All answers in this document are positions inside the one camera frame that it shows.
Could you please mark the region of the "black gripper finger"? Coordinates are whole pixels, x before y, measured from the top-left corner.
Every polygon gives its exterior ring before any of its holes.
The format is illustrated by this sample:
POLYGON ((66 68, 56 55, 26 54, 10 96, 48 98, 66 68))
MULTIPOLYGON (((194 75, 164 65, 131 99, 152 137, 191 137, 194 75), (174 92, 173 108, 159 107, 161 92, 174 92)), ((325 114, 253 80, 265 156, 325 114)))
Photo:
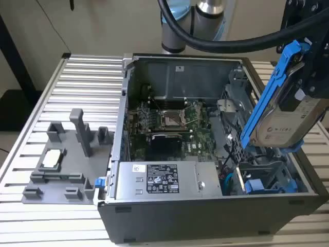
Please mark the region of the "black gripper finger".
POLYGON ((328 38, 314 42, 301 57, 304 66, 295 72, 279 99, 281 111, 295 111, 301 100, 298 90, 315 99, 328 99, 328 38))

